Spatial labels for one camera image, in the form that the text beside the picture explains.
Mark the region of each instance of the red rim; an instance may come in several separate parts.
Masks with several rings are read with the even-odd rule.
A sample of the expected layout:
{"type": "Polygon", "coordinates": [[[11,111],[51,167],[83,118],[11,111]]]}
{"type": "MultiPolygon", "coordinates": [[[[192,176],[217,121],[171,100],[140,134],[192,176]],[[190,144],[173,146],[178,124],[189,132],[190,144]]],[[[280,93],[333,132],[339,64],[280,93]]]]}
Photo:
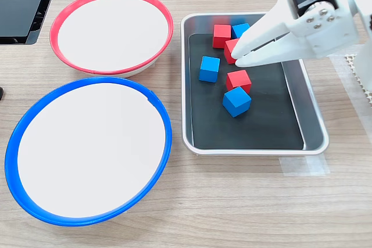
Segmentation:
{"type": "Polygon", "coordinates": [[[80,8],[83,5],[85,5],[89,2],[92,2],[92,1],[95,1],[95,0],[76,0],[75,2],[71,3],[69,6],[64,8],[62,10],[62,12],[59,13],[59,15],[57,16],[57,18],[54,20],[54,22],[52,24],[51,33],[50,33],[50,40],[51,40],[52,49],[53,49],[54,53],[56,54],[56,56],[63,63],[67,64],[68,66],[70,66],[74,69],[86,72],[86,73],[99,74],[99,75],[117,75],[117,74],[129,73],[129,72],[138,70],[138,69],[146,66],[151,61],[156,59],[166,49],[166,47],[170,43],[170,40],[171,40],[172,35],[173,35],[173,19],[172,19],[172,16],[171,16],[170,12],[164,6],[164,4],[162,4],[159,0],[143,0],[143,1],[146,1],[150,4],[152,4],[155,7],[157,7],[163,13],[163,15],[165,16],[165,18],[168,22],[167,40],[166,40],[165,44],[163,45],[163,47],[153,57],[151,57],[150,59],[148,59],[148,60],[146,60],[146,61],[144,61],[141,64],[138,64],[136,66],[126,68],[126,69],[122,69],[122,70],[117,70],[117,71],[95,71],[95,70],[85,69],[85,68],[81,68],[81,67],[76,66],[71,61],[69,61],[67,58],[65,58],[63,53],[60,51],[59,45],[58,45],[58,33],[59,33],[60,27],[62,26],[63,22],[67,19],[68,16],[70,16],[72,14],[72,12],[74,12],[78,8],[80,8]]]}

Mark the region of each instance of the blue rim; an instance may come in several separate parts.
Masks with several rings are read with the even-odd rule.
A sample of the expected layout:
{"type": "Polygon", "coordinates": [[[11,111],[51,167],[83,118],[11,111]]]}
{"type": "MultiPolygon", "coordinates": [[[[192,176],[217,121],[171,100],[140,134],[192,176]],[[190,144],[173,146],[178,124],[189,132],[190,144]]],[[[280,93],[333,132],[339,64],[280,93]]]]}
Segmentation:
{"type": "Polygon", "coordinates": [[[27,113],[25,113],[25,115],[21,118],[16,128],[14,129],[13,134],[10,137],[8,147],[6,149],[5,177],[6,177],[6,181],[8,183],[10,192],[12,193],[15,200],[24,210],[26,210],[32,216],[42,221],[48,222],[50,224],[59,225],[59,226],[77,227],[77,226],[92,225],[92,224],[96,224],[102,221],[106,221],[108,219],[111,219],[123,213],[124,211],[128,210],[133,205],[135,205],[137,202],[139,202],[151,190],[151,188],[154,186],[156,181],[159,179],[160,175],[162,174],[167,164],[169,154],[170,154],[171,142],[172,142],[172,131],[171,131],[169,115],[165,107],[159,100],[159,98],[152,91],[145,88],[143,85],[140,85],[134,81],[130,81],[124,78],[115,78],[115,77],[85,78],[82,80],[71,82],[69,84],[66,84],[50,92],[49,94],[45,95],[42,99],[40,99],[36,104],[34,104],[34,106],[32,106],[27,111],[27,113]],[[84,218],[62,217],[62,216],[49,213],[45,211],[44,209],[42,209],[41,207],[39,207],[38,205],[36,205],[30,199],[30,197],[24,190],[23,185],[21,183],[19,173],[18,173],[18,163],[17,163],[18,148],[19,148],[21,138],[26,128],[28,127],[28,125],[34,119],[34,117],[46,105],[51,103],[53,100],[55,100],[56,98],[74,89],[84,87],[86,85],[101,84],[101,83],[121,84],[127,87],[131,87],[137,91],[140,91],[140,93],[144,94],[148,98],[149,102],[158,110],[159,114],[161,115],[163,119],[165,133],[166,133],[166,139],[165,139],[164,152],[163,152],[162,159],[154,175],[152,176],[151,180],[146,184],[146,186],[127,203],[123,204],[122,206],[112,211],[109,211],[107,213],[103,213],[100,215],[84,217],[84,218]]]}

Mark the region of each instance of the screw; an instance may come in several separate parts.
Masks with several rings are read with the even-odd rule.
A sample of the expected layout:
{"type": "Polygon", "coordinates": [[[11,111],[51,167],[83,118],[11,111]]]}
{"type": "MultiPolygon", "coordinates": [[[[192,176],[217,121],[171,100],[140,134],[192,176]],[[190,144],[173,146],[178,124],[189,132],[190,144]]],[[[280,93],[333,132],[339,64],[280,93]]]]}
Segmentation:
{"type": "Polygon", "coordinates": [[[325,16],[327,13],[328,13],[328,10],[327,9],[322,9],[322,10],[319,11],[319,14],[321,16],[325,16]]]}

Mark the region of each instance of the cube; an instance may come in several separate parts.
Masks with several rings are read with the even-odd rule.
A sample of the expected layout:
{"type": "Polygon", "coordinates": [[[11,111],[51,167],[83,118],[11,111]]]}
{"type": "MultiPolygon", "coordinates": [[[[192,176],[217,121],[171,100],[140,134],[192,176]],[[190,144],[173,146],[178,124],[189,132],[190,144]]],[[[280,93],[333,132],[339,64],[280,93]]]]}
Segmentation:
{"type": "Polygon", "coordinates": [[[240,70],[227,73],[226,87],[227,90],[241,87],[246,93],[251,91],[252,82],[246,70],[240,70]]]}
{"type": "Polygon", "coordinates": [[[237,26],[232,27],[232,38],[240,38],[242,37],[243,33],[248,30],[249,28],[248,23],[238,24],[237,26]]]}
{"type": "Polygon", "coordinates": [[[203,56],[199,72],[199,81],[216,82],[220,68],[220,59],[203,56]]]}
{"type": "Polygon", "coordinates": [[[244,89],[236,87],[235,89],[225,93],[222,105],[232,117],[236,117],[249,110],[251,102],[251,97],[249,97],[244,89]]]}
{"type": "Polygon", "coordinates": [[[225,42],[231,39],[231,26],[215,24],[213,29],[213,46],[216,49],[223,49],[225,42]]]}
{"type": "Polygon", "coordinates": [[[235,45],[237,44],[238,41],[239,41],[239,38],[228,40],[225,42],[225,48],[224,48],[223,53],[225,54],[226,61],[228,64],[234,64],[235,61],[237,61],[236,59],[233,59],[231,57],[231,53],[233,52],[233,49],[235,48],[235,45]]]}

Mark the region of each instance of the red cube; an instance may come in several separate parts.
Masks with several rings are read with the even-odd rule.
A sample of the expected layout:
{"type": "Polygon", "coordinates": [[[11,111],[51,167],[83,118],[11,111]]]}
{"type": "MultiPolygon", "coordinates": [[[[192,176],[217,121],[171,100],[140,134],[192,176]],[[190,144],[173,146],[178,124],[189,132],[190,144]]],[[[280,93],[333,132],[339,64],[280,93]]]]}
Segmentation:
{"type": "Polygon", "coordinates": [[[231,26],[215,24],[213,29],[213,47],[223,49],[225,42],[231,39],[231,26]]]}
{"type": "Polygon", "coordinates": [[[235,48],[235,45],[237,44],[238,41],[239,41],[239,38],[228,40],[225,42],[225,50],[223,51],[223,53],[225,54],[228,64],[234,64],[235,61],[237,61],[236,59],[233,59],[231,57],[231,53],[233,52],[233,49],[235,48]]]}
{"type": "Polygon", "coordinates": [[[241,87],[246,93],[251,91],[252,82],[245,70],[227,73],[226,87],[227,90],[233,90],[236,87],[241,87]]]}

